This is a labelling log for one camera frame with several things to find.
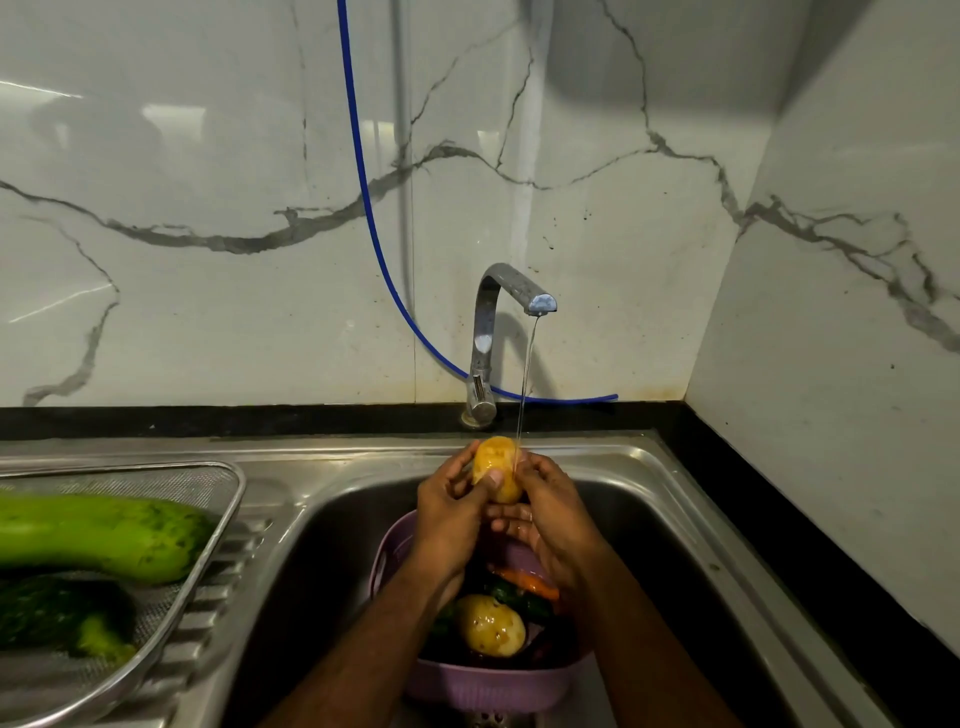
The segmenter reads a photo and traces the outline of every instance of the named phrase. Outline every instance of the yellow potato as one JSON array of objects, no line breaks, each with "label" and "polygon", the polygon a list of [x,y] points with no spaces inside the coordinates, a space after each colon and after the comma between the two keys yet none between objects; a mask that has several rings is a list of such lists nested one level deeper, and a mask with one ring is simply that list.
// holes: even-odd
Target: yellow potato
[{"label": "yellow potato", "polygon": [[493,502],[516,503],[523,495],[523,489],[514,478],[515,462],[516,443],[509,437],[491,437],[480,443],[473,456],[473,482],[480,482],[480,478],[487,474],[490,468],[496,468],[503,473],[503,483],[496,489]]},{"label": "yellow potato", "polygon": [[456,623],[467,647],[481,655],[512,657],[527,639],[520,615],[492,596],[462,596],[457,600]]}]

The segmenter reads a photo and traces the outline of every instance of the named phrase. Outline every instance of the marble wall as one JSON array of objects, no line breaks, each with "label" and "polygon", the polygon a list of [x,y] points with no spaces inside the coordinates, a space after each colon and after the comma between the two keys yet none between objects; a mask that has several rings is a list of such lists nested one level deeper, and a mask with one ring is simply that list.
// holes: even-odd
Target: marble wall
[{"label": "marble wall", "polygon": [[810,18],[688,400],[960,651],[960,6]]},{"label": "marble wall", "polygon": [[[384,251],[453,361],[499,260],[535,394],[684,394],[807,0],[350,0]],[[459,400],[373,257],[332,2],[11,0],[0,405]],[[501,303],[495,379],[529,319]]]}]

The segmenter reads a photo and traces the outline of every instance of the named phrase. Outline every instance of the hand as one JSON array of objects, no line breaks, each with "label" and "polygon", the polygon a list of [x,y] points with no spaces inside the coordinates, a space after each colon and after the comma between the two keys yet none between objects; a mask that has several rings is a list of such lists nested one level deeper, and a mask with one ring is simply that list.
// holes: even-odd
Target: hand
[{"label": "hand", "polygon": [[483,506],[503,482],[503,473],[489,471],[470,488],[470,473],[464,468],[479,446],[474,440],[452,455],[417,489],[417,529],[408,561],[443,590],[441,607],[463,584]]},{"label": "hand", "polygon": [[522,450],[515,477],[531,504],[488,504],[484,515],[491,520],[491,530],[528,545],[558,587],[575,591],[590,560],[610,546],[590,518],[573,481],[553,460]]}]

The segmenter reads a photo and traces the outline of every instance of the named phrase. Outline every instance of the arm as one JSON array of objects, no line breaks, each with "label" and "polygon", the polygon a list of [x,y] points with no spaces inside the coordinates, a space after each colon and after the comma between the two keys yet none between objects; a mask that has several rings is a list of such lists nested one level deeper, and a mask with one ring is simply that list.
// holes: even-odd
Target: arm
[{"label": "arm", "polygon": [[564,592],[596,652],[620,728],[739,726],[597,530],[566,473],[524,453],[516,478],[531,505],[488,505],[491,528],[530,545]]},{"label": "arm", "polygon": [[340,643],[260,728],[387,724],[430,625],[460,590],[484,503],[503,481],[501,473],[490,473],[469,489],[463,470],[478,445],[473,442],[452,456],[420,484],[410,555]]},{"label": "arm", "polygon": [[440,609],[443,576],[411,556],[261,728],[386,725]]},{"label": "arm", "polygon": [[577,569],[577,626],[596,652],[617,724],[738,726],[626,565],[607,546]]}]

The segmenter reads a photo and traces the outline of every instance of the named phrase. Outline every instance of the chrome faucet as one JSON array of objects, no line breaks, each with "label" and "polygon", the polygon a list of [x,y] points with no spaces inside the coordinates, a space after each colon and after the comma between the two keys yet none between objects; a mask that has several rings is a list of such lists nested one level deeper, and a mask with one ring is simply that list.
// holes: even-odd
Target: chrome faucet
[{"label": "chrome faucet", "polygon": [[470,429],[489,426],[496,417],[496,403],[490,389],[493,324],[496,298],[503,288],[523,306],[528,316],[545,316],[557,310],[557,300],[506,263],[494,263],[480,279],[477,306],[473,312],[473,353],[467,379],[467,409],[460,416]]}]

